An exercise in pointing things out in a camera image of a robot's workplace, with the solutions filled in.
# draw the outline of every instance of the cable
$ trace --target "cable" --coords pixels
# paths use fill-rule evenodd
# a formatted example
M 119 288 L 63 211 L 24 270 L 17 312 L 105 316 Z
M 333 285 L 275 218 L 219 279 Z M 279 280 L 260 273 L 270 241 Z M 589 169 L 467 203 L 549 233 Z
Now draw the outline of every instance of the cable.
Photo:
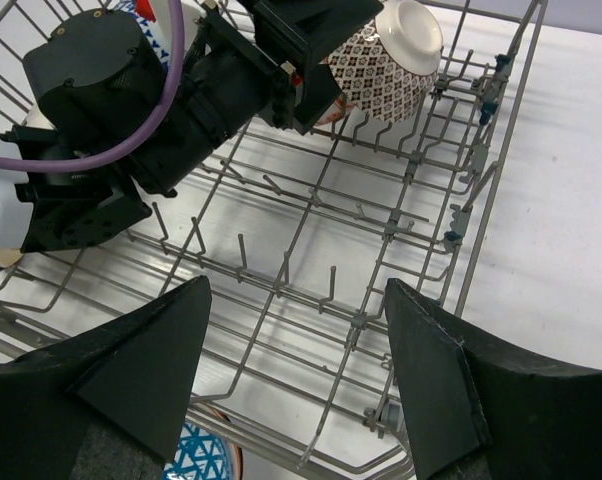
M 170 7 L 170 24 L 172 27 L 172 55 L 170 68 L 163 87 L 161 99 L 143 125 L 130 137 L 98 155 L 92 155 L 80 159 L 67 160 L 21 160 L 0 157 L 1 170 L 13 170 L 18 172 L 32 173 L 66 173 L 82 172 L 103 167 L 129 155 L 140 147 L 150 135 L 159 127 L 161 122 L 172 106 L 181 81 L 183 69 L 183 57 L 185 56 L 185 29 L 183 25 L 183 12 L 181 11 L 181 0 L 167 0 Z

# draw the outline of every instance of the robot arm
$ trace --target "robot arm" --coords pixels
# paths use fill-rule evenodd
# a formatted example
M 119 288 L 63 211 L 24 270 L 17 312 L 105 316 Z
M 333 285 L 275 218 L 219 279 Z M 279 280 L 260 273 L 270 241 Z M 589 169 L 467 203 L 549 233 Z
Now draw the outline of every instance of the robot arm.
M 378 0 L 240 1 L 254 19 L 256 45 L 212 0 L 203 7 L 186 2 L 186 21 L 201 18 L 196 32 L 187 30 L 191 45 L 177 97 L 131 155 L 79 174 L 0 171 L 0 249 L 69 250 L 109 240 L 152 214 L 139 188 L 176 196 L 179 182 L 255 115 L 305 134 L 340 94 L 321 61 L 382 9 Z M 149 3 L 165 25 L 162 2 Z M 0 154 L 12 158 L 57 160 L 110 149 L 145 121 L 166 77 L 135 19 L 105 9 L 64 21 L 23 66 L 55 128 L 15 125 L 0 135 Z

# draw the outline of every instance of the gray wall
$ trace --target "gray wall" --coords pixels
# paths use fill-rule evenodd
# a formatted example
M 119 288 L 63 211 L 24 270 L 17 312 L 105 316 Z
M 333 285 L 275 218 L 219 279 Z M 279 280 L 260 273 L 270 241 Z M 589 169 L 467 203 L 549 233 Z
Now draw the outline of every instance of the gray wall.
M 464 0 L 450 3 L 463 5 Z M 528 0 L 472 0 L 472 6 L 521 15 Z M 602 34 L 602 0 L 549 0 L 546 25 Z

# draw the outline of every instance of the geometric pattern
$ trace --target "geometric pattern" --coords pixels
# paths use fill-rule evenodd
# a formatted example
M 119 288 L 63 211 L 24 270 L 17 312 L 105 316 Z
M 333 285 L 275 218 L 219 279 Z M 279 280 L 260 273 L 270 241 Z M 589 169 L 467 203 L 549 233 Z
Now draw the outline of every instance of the geometric pattern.
M 135 18 L 137 24 L 141 27 L 141 30 L 143 30 L 143 34 L 147 37 L 150 45 L 152 45 L 154 53 L 156 53 L 157 57 L 159 57 L 161 65 L 167 71 L 170 63 L 170 52 L 163 48 L 166 41 L 163 38 L 161 30 L 159 29 L 159 24 L 143 18 L 142 16 L 138 15 L 134 9 L 135 4 L 131 0 L 123 0 L 113 8 L 113 10 L 127 12 Z
M 238 480 L 233 479 L 232 461 L 227 444 L 190 423 L 181 430 L 174 462 L 166 465 L 164 480 Z
M 436 71 L 417 75 L 399 66 L 383 47 L 374 20 L 337 48 L 328 63 L 348 100 L 385 122 L 414 115 L 437 79 Z

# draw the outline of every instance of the dish rack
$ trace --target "dish rack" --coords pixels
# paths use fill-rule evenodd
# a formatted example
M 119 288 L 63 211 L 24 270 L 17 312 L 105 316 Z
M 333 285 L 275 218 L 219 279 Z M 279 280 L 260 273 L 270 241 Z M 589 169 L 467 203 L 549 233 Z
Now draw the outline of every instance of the dish rack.
M 355 111 L 300 137 L 253 119 L 177 199 L 148 199 L 153 218 L 103 246 L 27 255 L 0 273 L 0 361 L 205 274 L 213 314 L 190 421 L 304 478 L 412 476 L 384 281 L 400 277 L 464 312 L 547 8 L 532 0 L 511 16 L 471 0 L 422 3 L 446 46 L 413 121 Z M 99 4 L 113 2 L 0 0 L 0 130 L 33 106 L 23 54 Z M 252 35 L 234 1 L 220 8 Z

